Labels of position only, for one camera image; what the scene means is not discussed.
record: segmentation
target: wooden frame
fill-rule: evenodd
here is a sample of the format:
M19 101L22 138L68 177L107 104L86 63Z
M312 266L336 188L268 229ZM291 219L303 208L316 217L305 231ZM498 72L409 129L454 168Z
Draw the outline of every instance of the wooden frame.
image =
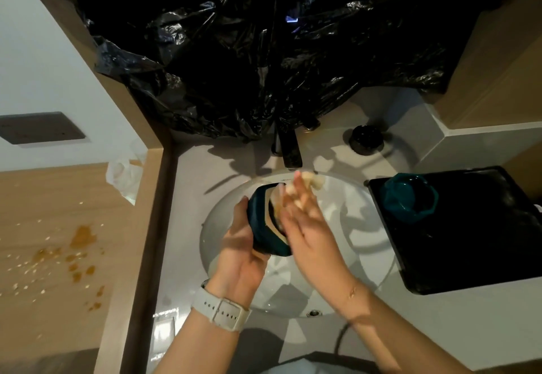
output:
M67 0L41 0L94 72L95 47L91 36ZM95 73L125 118L148 148L132 221L127 227L124 256L114 284L95 373L134 372L141 320L151 285L157 234L171 162L169 131L148 120L126 87Z

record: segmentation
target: hand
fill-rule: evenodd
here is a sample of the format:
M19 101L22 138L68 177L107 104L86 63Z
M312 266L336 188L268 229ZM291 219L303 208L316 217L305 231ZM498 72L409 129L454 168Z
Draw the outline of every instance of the hand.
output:
M246 196L235 205L233 223L222 239L216 273L206 286L209 293L236 302L245 309L250 307L269 260L268 255L252 248L254 236L248 224L247 205Z
M281 222L295 263L326 301L339 309L358 281L342 259L316 196L305 187L300 172L295 173L293 184L302 209L288 194L283 194L285 210L281 211Z

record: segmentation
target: person's right hand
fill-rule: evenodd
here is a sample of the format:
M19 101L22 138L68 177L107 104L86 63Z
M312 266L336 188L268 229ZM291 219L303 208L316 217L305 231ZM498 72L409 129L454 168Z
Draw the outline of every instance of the person's right hand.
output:
M358 282L342 259L316 196L310 188L305 187L300 172L295 173L293 184L302 209L284 194L285 209L281 211L280 220L295 263L322 297L332 307L339 309Z

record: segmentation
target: black tray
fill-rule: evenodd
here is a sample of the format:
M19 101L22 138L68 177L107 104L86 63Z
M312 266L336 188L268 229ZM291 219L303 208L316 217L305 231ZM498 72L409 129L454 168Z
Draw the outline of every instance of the black tray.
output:
M542 276L542 216L502 167L424 177L439 200L414 225L382 206L389 178L368 184L407 289L432 294Z

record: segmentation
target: person's left hand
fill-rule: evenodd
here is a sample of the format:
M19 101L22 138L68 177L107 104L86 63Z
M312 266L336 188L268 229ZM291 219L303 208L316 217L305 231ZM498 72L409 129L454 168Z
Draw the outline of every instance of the person's left hand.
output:
M248 309L254 293L262 282L269 255L254 251L254 236L247 218L248 198L243 196L235 205L234 220L222 239L216 273L206 290Z

